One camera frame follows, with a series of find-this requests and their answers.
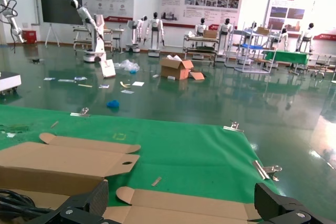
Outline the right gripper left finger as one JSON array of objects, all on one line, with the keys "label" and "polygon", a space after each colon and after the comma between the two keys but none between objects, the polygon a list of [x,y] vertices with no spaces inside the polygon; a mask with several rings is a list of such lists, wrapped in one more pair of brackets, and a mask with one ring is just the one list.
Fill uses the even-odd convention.
[{"label": "right gripper left finger", "polygon": [[49,213],[27,223],[102,223],[108,204],[107,180],[44,184],[38,189],[25,190],[36,207]]}]

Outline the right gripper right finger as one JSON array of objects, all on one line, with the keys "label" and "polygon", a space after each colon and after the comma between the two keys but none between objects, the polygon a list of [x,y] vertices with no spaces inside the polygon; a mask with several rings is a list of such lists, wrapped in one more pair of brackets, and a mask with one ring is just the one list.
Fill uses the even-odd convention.
[{"label": "right gripper right finger", "polygon": [[334,223],[332,220],[314,214],[298,200],[274,193],[264,183],[255,184],[254,206],[262,223]]}]

